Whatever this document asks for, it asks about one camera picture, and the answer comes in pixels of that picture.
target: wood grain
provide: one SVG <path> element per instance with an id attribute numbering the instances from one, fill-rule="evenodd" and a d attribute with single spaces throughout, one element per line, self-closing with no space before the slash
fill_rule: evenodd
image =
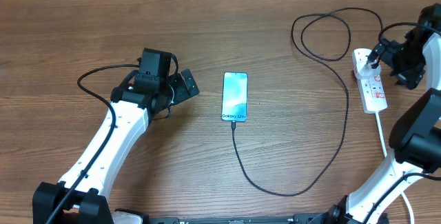
<path id="1" fill-rule="evenodd" d="M 228 123 L 220 118 L 223 73 L 249 74 L 249 118 L 236 140 L 251 178 L 277 192 L 307 187 L 342 135 L 345 93 L 337 78 L 294 50 L 292 21 L 313 12 L 357 6 L 388 25 L 416 21 L 439 0 L 0 0 L 0 223 L 31 223 L 32 194 L 55 183 L 98 130 L 105 106 L 76 86 L 93 68 L 133 63 L 144 47 L 173 52 L 201 94 L 155 121 L 130 152 L 109 202 L 151 216 L 179 218 L 286 216 L 321 212 L 356 190 L 383 160 L 375 117 L 364 114 L 348 54 L 330 63 L 350 93 L 345 143 L 307 193 L 280 198 L 244 178 Z M 351 26 L 350 51 L 372 48 L 378 21 L 365 12 L 339 14 Z M 295 28 L 296 38 L 307 20 Z M 387 33 L 402 41 L 408 27 Z M 343 24 L 323 20 L 305 34 L 310 48 L 337 57 L 347 44 Z M 109 96 L 129 72 L 90 76 L 85 85 Z M 389 108 L 384 135 L 424 92 L 382 78 Z M 422 180 L 407 190 L 418 223 L 438 223 L 440 185 Z M 407 223 L 401 199 L 388 208 Z"/>

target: extension cord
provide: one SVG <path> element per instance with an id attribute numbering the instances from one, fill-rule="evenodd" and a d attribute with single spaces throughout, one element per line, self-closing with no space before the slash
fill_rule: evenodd
<path id="1" fill-rule="evenodd" d="M 366 114 L 375 114 L 378 126 L 378 134 L 380 135 L 381 148 L 384 154 L 384 157 L 387 156 L 386 145 L 384 144 L 383 131 L 380 122 L 380 111 L 385 110 L 387 108 L 386 96 L 384 95 L 383 85 L 381 84 L 380 71 L 381 67 L 375 69 L 375 72 L 367 72 L 369 68 L 366 66 L 367 64 L 367 56 L 371 53 L 370 49 L 366 48 L 358 48 L 352 52 L 352 62 L 353 62 L 353 71 L 357 78 L 358 89 L 360 91 L 360 98 L 363 105 L 363 110 Z M 362 75 L 377 75 L 368 78 L 362 78 L 360 76 L 361 69 L 364 71 Z M 401 196 L 406 203 L 407 209 L 409 210 L 409 220 L 410 224 L 414 224 L 415 220 L 413 217 L 413 210 L 409 200 L 407 199 L 404 193 L 401 193 Z"/>

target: power strip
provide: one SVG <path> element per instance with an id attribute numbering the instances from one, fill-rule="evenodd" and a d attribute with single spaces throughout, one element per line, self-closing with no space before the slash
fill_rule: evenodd
<path id="1" fill-rule="evenodd" d="M 370 53 L 371 50 L 367 48 L 358 48 L 352 52 L 355 73 L 357 73 L 357 68 L 362 68 L 366 65 L 367 56 Z M 367 79 L 357 79 L 357 83 L 361 102 L 363 104 L 363 110 L 366 114 L 374 114 L 375 112 L 380 112 L 387 108 L 386 96 L 384 95 L 380 75 L 372 76 Z"/>

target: phone screen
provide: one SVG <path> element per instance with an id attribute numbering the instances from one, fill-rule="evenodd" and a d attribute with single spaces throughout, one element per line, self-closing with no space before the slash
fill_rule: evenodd
<path id="1" fill-rule="evenodd" d="M 222 120 L 247 120 L 248 74 L 226 72 L 223 75 Z"/>

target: wooden surface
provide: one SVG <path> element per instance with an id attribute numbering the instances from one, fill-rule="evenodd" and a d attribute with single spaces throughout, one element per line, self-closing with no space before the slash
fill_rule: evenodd
<path id="1" fill-rule="evenodd" d="M 322 212 L 359 188 L 383 160 L 375 117 L 364 114 L 350 53 L 330 63 L 346 82 L 350 110 L 345 144 L 307 193 L 281 198 L 254 189 L 236 160 L 229 123 L 221 121 L 225 71 L 249 74 L 249 116 L 236 140 L 250 177 L 282 193 L 303 190 L 340 142 L 345 93 L 328 69 L 289 40 L 292 21 L 313 12 L 356 6 L 385 25 L 416 21 L 439 0 L 0 0 L 0 223 L 31 223 L 40 182 L 56 183 L 98 130 L 105 106 L 76 86 L 93 68 L 133 63 L 144 47 L 173 52 L 191 69 L 201 94 L 155 121 L 116 178 L 110 207 L 180 218 L 289 216 Z M 352 51 L 372 48 L 378 21 L 366 12 L 339 14 L 352 30 Z M 296 37 L 301 21 L 295 29 Z M 387 33 L 402 41 L 408 27 Z M 336 57 L 347 44 L 343 24 L 324 20 L 305 34 L 311 49 Z M 129 72 L 85 80 L 106 96 Z M 389 108 L 384 135 L 424 92 L 382 78 Z M 417 223 L 439 223 L 440 184 L 422 180 L 406 193 Z M 407 223 L 398 199 L 392 223 Z"/>

